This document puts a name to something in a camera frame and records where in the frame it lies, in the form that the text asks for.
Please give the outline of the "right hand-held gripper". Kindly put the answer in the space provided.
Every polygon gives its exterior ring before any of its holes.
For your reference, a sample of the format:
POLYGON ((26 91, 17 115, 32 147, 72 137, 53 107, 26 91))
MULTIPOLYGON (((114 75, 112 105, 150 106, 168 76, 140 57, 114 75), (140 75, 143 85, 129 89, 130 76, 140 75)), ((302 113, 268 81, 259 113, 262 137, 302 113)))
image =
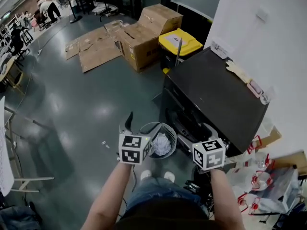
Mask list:
POLYGON ((204 171, 223 167, 225 152, 226 147, 221 139, 192 144, 193 161, 204 171))

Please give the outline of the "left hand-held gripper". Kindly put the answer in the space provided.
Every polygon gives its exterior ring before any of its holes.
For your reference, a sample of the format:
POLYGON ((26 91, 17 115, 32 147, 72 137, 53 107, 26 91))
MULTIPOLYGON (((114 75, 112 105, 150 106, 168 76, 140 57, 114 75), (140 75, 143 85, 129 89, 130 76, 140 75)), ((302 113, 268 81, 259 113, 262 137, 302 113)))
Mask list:
POLYGON ((137 135, 131 130, 133 112, 119 124, 118 161, 125 164, 140 165, 150 151, 151 136, 156 136, 160 124, 146 124, 137 135))

